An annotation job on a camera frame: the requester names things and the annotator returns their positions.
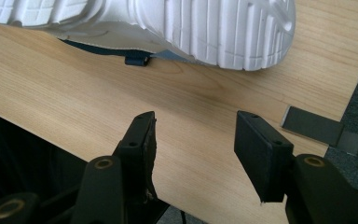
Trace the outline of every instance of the wood grain surface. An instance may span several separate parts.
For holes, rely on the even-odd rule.
[[[156,111],[161,200],[208,223],[287,223],[260,201],[235,156],[236,112],[266,119],[296,154],[326,146],[279,128],[288,105],[340,120],[358,81],[358,0],[297,0],[286,59],[258,72],[123,58],[0,26],[0,117],[90,161],[111,154],[133,117]]]

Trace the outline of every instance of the shoe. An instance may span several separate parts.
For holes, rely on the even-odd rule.
[[[104,49],[258,70],[279,63],[294,0],[0,0],[0,23]]]

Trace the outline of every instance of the black cable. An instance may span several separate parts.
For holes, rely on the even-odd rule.
[[[186,224],[186,214],[184,211],[180,210],[180,215],[182,216],[182,223]]]

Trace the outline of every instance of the shoe sole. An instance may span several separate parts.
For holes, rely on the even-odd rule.
[[[57,27],[90,16],[86,13],[94,5],[103,7],[95,2],[0,0],[0,23],[25,28]],[[229,69],[258,70],[279,63],[291,46],[295,30],[294,0],[111,2],[121,5],[114,7],[127,9],[131,25],[171,43],[171,51],[179,50],[199,62]]]

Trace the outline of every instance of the black clip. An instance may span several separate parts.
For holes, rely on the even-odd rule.
[[[289,105],[281,127],[358,156],[358,134],[345,131],[345,125],[338,121]]]

